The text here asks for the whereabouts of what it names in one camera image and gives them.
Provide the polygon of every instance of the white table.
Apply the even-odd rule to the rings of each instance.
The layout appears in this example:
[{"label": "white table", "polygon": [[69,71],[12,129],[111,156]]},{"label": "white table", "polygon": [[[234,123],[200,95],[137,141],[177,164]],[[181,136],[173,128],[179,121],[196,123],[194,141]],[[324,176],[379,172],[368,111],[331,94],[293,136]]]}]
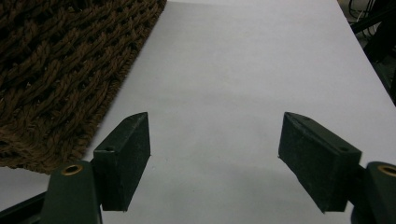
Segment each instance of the white table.
[{"label": "white table", "polygon": [[[283,113],[396,162],[396,109],[336,1],[169,2],[94,138],[148,111],[152,157],[104,223],[350,223],[323,215],[277,158]],[[48,177],[0,168],[0,210]]]}]

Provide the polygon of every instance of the woven mat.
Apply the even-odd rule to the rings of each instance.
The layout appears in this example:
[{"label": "woven mat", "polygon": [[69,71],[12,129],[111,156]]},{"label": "woven mat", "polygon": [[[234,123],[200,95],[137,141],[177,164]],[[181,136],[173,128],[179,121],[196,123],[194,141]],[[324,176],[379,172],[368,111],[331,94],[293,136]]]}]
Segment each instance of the woven mat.
[{"label": "woven mat", "polygon": [[166,0],[0,3],[0,166],[83,157]]}]

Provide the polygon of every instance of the white surface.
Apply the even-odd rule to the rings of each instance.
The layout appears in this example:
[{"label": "white surface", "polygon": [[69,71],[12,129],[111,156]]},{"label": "white surface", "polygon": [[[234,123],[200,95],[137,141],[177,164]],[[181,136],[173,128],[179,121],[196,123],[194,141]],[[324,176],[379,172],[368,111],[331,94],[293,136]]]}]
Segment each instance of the white surface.
[{"label": "white surface", "polygon": [[[92,143],[148,111],[152,157],[129,211],[104,223],[349,223],[350,206],[321,214],[277,158],[290,111],[362,150],[363,166],[396,162],[395,107],[337,2],[194,2],[168,3]],[[0,177],[0,209],[47,186]]]}]

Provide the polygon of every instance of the brass screw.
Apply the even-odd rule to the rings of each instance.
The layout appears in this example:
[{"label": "brass screw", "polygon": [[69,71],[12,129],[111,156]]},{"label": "brass screw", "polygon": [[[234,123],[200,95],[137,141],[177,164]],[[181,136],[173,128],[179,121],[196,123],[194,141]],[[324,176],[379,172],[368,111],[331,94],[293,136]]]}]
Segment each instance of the brass screw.
[{"label": "brass screw", "polygon": [[82,171],[82,165],[73,164],[62,169],[62,175],[75,175]]},{"label": "brass screw", "polygon": [[380,170],[382,173],[385,173],[386,175],[391,175],[396,177],[396,167],[394,166],[380,165],[378,166],[378,170]]}]

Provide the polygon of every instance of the brown doormat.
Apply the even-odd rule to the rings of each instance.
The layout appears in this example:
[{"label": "brown doormat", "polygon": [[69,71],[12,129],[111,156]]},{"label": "brown doormat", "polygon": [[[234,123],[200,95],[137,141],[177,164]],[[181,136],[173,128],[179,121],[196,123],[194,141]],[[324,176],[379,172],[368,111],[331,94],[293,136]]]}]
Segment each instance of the brown doormat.
[{"label": "brown doormat", "polygon": [[83,157],[166,0],[0,3],[0,166]]}]

